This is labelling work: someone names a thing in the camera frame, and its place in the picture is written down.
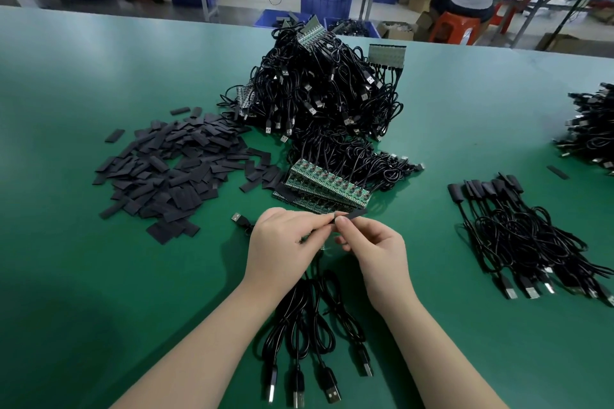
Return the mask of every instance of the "forearm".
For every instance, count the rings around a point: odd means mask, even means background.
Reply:
[[[507,407],[416,297],[384,319],[427,409]]]
[[[112,409],[208,409],[275,307],[242,286],[136,382]]]

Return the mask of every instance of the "green table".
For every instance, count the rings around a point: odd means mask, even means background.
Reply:
[[[160,246],[144,220],[98,218],[112,191],[91,185],[93,170],[132,130],[169,118],[172,108],[214,111],[219,93],[245,82],[272,46],[270,31],[1,8],[0,33],[0,407],[105,408],[241,280],[248,239],[232,214],[256,219],[279,202],[265,190],[243,194],[243,175],[231,173],[220,197],[193,217],[200,233]],[[504,300],[456,234],[461,217],[446,190],[464,178],[513,173],[529,204],[586,240],[591,260],[614,265],[614,181],[560,160],[550,142],[574,115],[568,91],[612,81],[612,63],[591,59],[595,80],[585,84],[585,57],[542,62],[551,55],[407,43],[398,87],[405,109],[381,148],[426,171],[377,194],[370,208],[403,234],[419,297],[512,408],[611,408],[614,310],[560,288]],[[127,133],[104,143],[116,127]],[[276,154],[282,148],[257,132],[245,137]],[[366,328],[375,374],[360,377],[340,339],[326,359],[343,397],[335,407],[420,407],[355,260],[332,248],[327,263]],[[287,353],[280,356],[283,381]],[[308,361],[306,406],[327,407]],[[261,369],[249,349],[222,407],[266,407]],[[285,392],[275,407],[287,405]]]

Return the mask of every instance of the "left hand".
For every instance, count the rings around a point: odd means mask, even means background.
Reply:
[[[332,233],[334,225],[329,223],[333,218],[332,213],[316,215],[281,207],[266,210],[252,231],[241,285],[253,294],[265,295],[273,308],[277,306]],[[309,237],[301,243],[306,235]]]

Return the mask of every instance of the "tiled floor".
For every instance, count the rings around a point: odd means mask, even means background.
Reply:
[[[170,0],[165,5],[153,4],[147,0],[137,3],[127,3],[123,0],[99,0],[99,1],[66,1],[66,0],[41,0],[49,8],[55,10],[85,11],[102,14],[115,14],[122,16],[137,16],[146,18],[163,18],[202,21],[203,13],[198,8],[186,8],[173,6]],[[357,18],[360,12],[362,0],[353,0],[350,17]],[[274,8],[277,10],[300,11],[300,0],[218,0],[219,16],[214,22],[236,25],[253,25],[262,13],[262,10]],[[15,0],[0,0],[0,4],[17,4]],[[410,11],[405,6],[398,4],[374,3],[371,11],[371,19],[405,21],[413,23],[418,18],[418,13]],[[538,41],[546,32],[552,32],[564,17],[564,12],[540,11],[529,25],[526,33],[521,38],[518,48],[534,49]],[[517,33],[525,18],[517,14],[510,25],[509,33]],[[480,39],[481,45],[503,45],[496,33],[495,27],[490,27],[487,33]],[[563,33],[571,34],[580,39],[594,41],[614,41],[614,27],[599,23],[598,21],[581,14],[563,28]],[[614,57],[614,49],[608,44],[597,42],[595,49],[589,50],[590,55]]]

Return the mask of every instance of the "dark shorts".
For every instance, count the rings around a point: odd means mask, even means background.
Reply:
[[[465,8],[452,2],[452,0],[430,0],[430,7],[437,11],[439,15],[444,12],[450,12],[453,15],[466,16],[467,18],[479,18],[480,23],[486,23],[495,15],[495,7],[482,8],[480,10],[474,8]]]

